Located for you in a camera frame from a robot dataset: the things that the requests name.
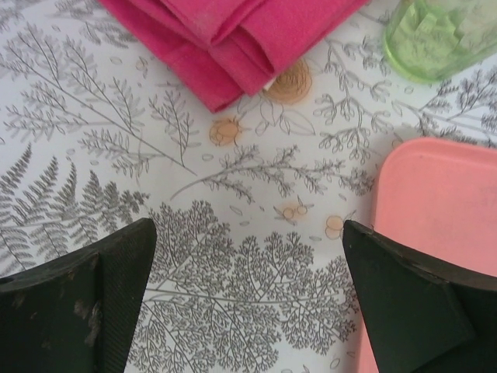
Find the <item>folded napkin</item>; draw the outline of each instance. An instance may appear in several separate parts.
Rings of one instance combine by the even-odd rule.
[[[256,94],[367,2],[100,1],[211,111],[222,110],[243,93]],[[203,16],[212,23],[200,27]]]
[[[265,0],[160,0],[207,45],[215,45]]]

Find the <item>black object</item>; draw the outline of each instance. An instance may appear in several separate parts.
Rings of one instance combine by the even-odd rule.
[[[353,221],[343,246],[380,373],[497,372],[496,277]]]
[[[141,219],[83,249],[0,278],[2,373],[122,373],[155,252]]]

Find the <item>table surface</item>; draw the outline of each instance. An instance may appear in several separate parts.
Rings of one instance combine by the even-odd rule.
[[[212,115],[97,2],[1,0],[0,275],[151,216],[127,372],[351,372],[343,221],[368,222],[403,141],[497,141],[497,59],[404,80],[381,52],[396,3],[373,0],[269,93]]]

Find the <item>plastic tray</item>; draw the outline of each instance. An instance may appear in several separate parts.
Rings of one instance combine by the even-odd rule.
[[[460,267],[497,275],[497,151],[433,138],[407,141],[380,170],[373,227]],[[358,373],[378,373],[361,327]]]

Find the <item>pink napkin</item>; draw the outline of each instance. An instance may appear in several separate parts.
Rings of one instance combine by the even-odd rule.
[[[100,1],[211,111],[218,111],[242,93],[256,94],[367,0]],[[170,3],[177,5],[177,14],[166,6]],[[214,3],[222,5],[216,16]],[[189,23],[180,20],[180,5],[191,12],[181,16]],[[212,25],[191,24],[199,14],[212,16]]]
[[[265,0],[160,0],[207,45],[215,45]]]

